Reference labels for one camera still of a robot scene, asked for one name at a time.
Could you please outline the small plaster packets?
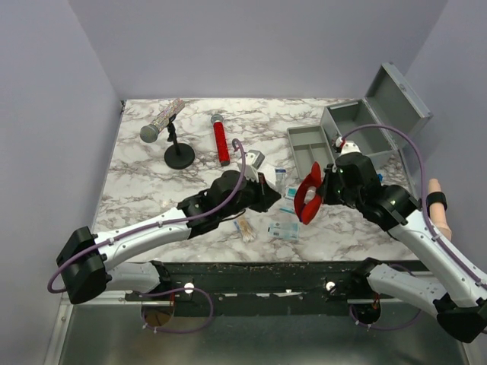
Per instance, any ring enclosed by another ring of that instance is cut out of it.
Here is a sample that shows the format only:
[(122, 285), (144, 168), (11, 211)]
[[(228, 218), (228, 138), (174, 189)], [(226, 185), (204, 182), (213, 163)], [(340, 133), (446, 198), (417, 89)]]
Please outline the small plaster packets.
[(275, 187), (278, 193), (284, 197), (287, 187), (287, 170), (284, 168), (275, 169)]

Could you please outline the red first aid pouch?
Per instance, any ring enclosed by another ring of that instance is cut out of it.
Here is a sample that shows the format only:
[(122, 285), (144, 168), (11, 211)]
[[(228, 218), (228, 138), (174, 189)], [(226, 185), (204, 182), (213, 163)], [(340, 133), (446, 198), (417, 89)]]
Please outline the red first aid pouch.
[(322, 181), (320, 165), (314, 162), (294, 196), (294, 212), (302, 224), (308, 225), (320, 210), (323, 198), (318, 190)]

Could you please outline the white gauze pack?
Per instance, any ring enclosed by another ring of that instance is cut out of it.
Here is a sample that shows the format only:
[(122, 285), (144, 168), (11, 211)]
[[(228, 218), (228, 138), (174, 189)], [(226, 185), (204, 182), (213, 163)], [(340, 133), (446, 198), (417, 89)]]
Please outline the white gauze pack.
[(266, 164), (261, 168), (260, 172), (264, 175), (266, 183), (272, 188), (276, 187), (276, 173), (274, 166)]

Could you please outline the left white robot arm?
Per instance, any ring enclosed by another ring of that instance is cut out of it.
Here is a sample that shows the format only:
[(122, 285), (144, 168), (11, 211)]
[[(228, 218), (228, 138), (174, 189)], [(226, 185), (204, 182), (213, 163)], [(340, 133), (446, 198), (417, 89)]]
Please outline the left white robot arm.
[(169, 289), (161, 265), (132, 263), (132, 258), (207, 234), (244, 210), (266, 212), (280, 198), (274, 173), (227, 170), (209, 188), (146, 221), (101, 233), (78, 228), (56, 258), (56, 275), (72, 304), (111, 290), (134, 290), (161, 300)]

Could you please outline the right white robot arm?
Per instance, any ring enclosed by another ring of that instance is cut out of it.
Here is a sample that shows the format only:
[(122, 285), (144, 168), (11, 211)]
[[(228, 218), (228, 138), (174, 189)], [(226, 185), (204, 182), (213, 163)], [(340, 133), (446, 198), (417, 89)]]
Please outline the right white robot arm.
[(360, 152), (339, 156), (326, 166), (318, 191), (325, 204), (357, 209), (409, 248), (437, 279), (424, 281), (365, 259), (350, 279), (355, 296), (376, 292), (412, 304), (464, 343), (485, 331), (486, 273), (440, 233), (418, 199), (402, 186), (382, 184), (369, 157)]

